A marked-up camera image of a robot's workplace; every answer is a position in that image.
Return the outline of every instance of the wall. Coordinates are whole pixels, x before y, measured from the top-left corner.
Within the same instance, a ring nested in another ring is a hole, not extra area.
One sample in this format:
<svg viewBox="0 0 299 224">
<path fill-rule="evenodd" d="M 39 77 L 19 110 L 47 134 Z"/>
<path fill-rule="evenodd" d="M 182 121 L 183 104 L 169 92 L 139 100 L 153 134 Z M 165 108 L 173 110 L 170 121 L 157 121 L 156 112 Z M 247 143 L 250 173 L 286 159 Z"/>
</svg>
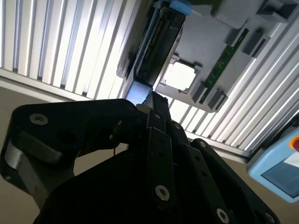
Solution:
<svg viewBox="0 0 299 224">
<path fill-rule="evenodd" d="M 0 88 L 0 145 L 5 138 L 10 115 L 14 108 L 24 104 L 42 103 L 41 100 L 31 98 L 17 92 Z M 113 150 L 102 150 L 76 160 L 75 174 L 113 156 Z M 268 191 L 259 183 L 250 179 L 245 165 L 234 161 L 226 162 L 235 172 L 268 204 L 280 218 L 283 224 L 299 223 L 299 203 L 288 204 L 275 194 Z M 0 178 L 0 223 L 2 224 L 30 224 L 38 214 L 38 207 L 31 196 L 21 192 L 11 184 Z"/>
</svg>

